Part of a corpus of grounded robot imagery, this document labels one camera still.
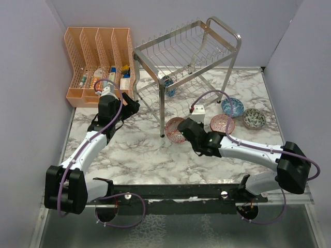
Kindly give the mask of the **stainless steel dish rack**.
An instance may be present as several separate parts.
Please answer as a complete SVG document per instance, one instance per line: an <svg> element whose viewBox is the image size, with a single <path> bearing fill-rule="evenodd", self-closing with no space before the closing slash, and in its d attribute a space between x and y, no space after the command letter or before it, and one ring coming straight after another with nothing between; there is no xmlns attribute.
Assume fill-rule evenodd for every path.
<svg viewBox="0 0 331 248"><path fill-rule="evenodd" d="M221 85L225 90L241 46L242 37L237 31L218 17L209 17L205 22L197 19L177 26L134 48L134 98L159 123L161 137L165 136L168 119L188 114L189 100L216 88L205 74L222 64L226 65ZM165 75L174 81L168 88ZM174 88L175 95L168 97L166 92Z"/></svg>

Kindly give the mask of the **blue triangle pattern bowl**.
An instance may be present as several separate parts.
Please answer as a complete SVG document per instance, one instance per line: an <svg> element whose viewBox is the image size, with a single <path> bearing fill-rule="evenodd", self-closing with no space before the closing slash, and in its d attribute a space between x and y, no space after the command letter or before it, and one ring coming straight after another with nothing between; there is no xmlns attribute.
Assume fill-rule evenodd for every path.
<svg viewBox="0 0 331 248"><path fill-rule="evenodd" d="M171 85L174 84L174 81L173 81L173 79L170 76L165 75L163 77L163 80L164 80L165 88L168 88L168 87L170 87ZM175 95L175 93L176 93L176 89L174 88L174 89L172 89L170 91L167 91L165 94L168 97L173 97Z"/></svg>

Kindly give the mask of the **red diamond pattern bowl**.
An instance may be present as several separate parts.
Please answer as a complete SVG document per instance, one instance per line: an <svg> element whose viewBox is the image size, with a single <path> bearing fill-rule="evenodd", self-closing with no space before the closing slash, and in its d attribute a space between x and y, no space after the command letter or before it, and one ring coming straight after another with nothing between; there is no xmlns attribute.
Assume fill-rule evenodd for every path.
<svg viewBox="0 0 331 248"><path fill-rule="evenodd" d="M165 125L165 134L172 143L183 143L185 138L178 131L178 125L184 120L181 117L171 118Z"/></svg>

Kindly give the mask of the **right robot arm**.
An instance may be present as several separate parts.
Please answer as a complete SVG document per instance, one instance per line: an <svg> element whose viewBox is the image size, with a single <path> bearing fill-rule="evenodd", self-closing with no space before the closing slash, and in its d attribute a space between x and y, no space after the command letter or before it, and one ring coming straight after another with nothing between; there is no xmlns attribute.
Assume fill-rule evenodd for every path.
<svg viewBox="0 0 331 248"><path fill-rule="evenodd" d="M237 190L238 198L243 202L278 188L297 195L305 191L311 162L293 142L270 146L241 141L225 133L206 132L190 118L182 121L177 129L200 156L241 159L269 169L243 177Z"/></svg>

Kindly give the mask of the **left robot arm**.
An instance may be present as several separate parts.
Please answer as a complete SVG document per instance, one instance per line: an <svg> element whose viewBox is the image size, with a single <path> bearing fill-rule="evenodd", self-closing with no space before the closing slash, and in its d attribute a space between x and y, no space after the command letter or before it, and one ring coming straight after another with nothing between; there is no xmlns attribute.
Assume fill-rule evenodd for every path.
<svg viewBox="0 0 331 248"><path fill-rule="evenodd" d="M121 97L112 93L101 96L98 113L87 128L86 136L74 153L59 166L50 166L46 172L44 205L57 210L59 216L81 214L87 203L96 199L108 204L114 199L113 182L96 178L87 183L85 174L100 151L115 132L117 123L139 111L138 101L125 92Z"/></svg>

